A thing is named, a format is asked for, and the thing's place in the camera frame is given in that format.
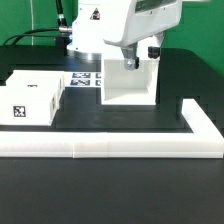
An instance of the white box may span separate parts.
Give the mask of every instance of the white box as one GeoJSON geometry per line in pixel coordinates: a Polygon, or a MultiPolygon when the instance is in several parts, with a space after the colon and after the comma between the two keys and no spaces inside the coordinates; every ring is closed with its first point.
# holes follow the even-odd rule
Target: white box
{"type": "Polygon", "coordinates": [[[0,124],[51,125],[57,111],[53,89],[0,87],[0,124]]]}
{"type": "Polygon", "coordinates": [[[65,89],[64,72],[14,70],[13,74],[6,80],[6,85],[13,88],[53,88],[57,92],[56,106],[59,109],[59,101],[65,89]]]}

